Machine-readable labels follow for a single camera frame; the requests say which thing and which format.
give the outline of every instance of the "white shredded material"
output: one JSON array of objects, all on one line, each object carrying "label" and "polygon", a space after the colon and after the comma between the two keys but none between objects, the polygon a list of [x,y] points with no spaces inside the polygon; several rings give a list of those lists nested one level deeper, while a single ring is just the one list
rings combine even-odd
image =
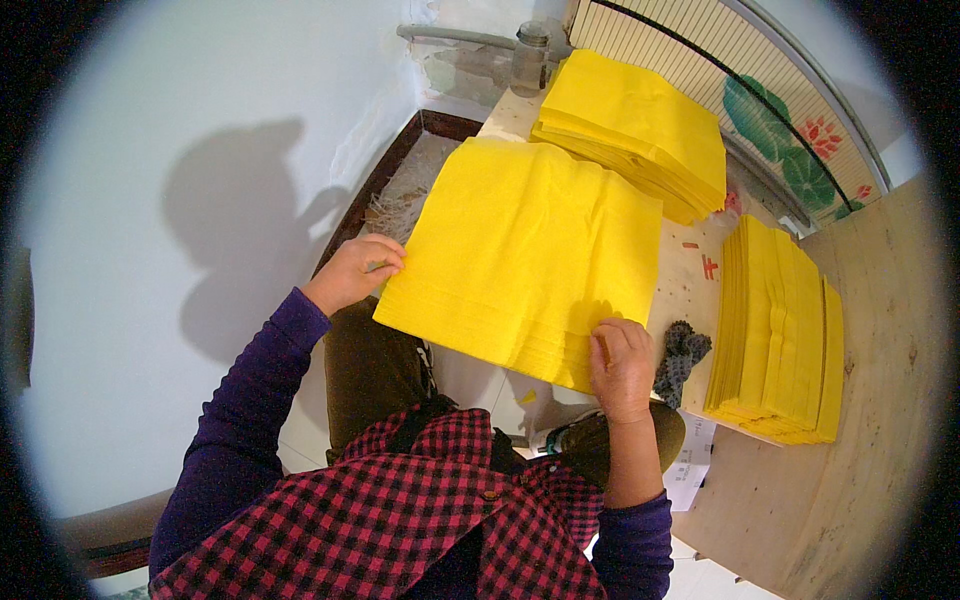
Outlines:
[{"label": "white shredded material", "polygon": [[383,191],[371,198],[367,228],[406,244],[434,181],[460,142],[424,132]]}]

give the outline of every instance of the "floor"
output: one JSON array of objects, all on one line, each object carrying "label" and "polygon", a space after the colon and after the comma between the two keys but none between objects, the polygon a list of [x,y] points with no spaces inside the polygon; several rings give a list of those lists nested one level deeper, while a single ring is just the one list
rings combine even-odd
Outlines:
[{"label": "floor", "polygon": [[[367,214],[367,230],[390,234],[406,241],[420,214],[440,167],[457,142],[426,133],[384,188],[379,212]],[[508,371],[449,348],[434,346],[434,375],[440,392],[461,408],[483,408],[492,415],[493,426],[505,433],[529,438],[535,431],[570,422],[596,406],[593,396],[558,388],[522,373]],[[317,344],[312,366],[294,398],[290,417],[280,431],[277,455],[291,472],[326,466],[329,448],[325,404],[324,344]],[[695,550],[673,539],[675,561],[669,600],[776,599],[749,582],[736,582],[736,575],[710,560],[694,560]]]}]

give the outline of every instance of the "red and black checkered vest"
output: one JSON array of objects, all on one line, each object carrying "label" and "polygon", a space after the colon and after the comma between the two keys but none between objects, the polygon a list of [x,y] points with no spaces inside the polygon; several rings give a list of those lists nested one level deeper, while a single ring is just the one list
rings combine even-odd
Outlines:
[{"label": "red and black checkered vest", "polygon": [[153,598],[395,598],[474,527],[478,598],[604,598],[583,549],[602,491],[556,456],[490,468],[490,413],[371,425],[333,467],[290,475],[150,583]]}]

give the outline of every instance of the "glass jar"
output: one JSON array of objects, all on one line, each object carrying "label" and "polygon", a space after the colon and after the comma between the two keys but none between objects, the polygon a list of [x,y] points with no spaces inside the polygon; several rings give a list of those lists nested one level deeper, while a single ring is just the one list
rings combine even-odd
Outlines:
[{"label": "glass jar", "polygon": [[550,34],[539,21],[527,21],[516,31],[510,89],[517,96],[532,98],[546,86],[546,51]]}]

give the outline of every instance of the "woman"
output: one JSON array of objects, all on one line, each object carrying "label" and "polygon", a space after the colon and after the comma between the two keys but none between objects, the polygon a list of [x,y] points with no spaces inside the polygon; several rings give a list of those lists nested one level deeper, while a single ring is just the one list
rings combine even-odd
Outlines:
[{"label": "woman", "polygon": [[[436,393],[422,341],[371,319],[368,294],[405,255],[381,235],[346,242],[237,357],[156,527],[152,595],[662,598],[673,562],[661,474],[684,426],[649,401],[642,325],[596,327],[603,416],[556,430],[560,453],[525,461],[487,411]],[[325,334],[330,467],[283,477],[280,426]],[[582,550],[598,526],[591,564]]]}]

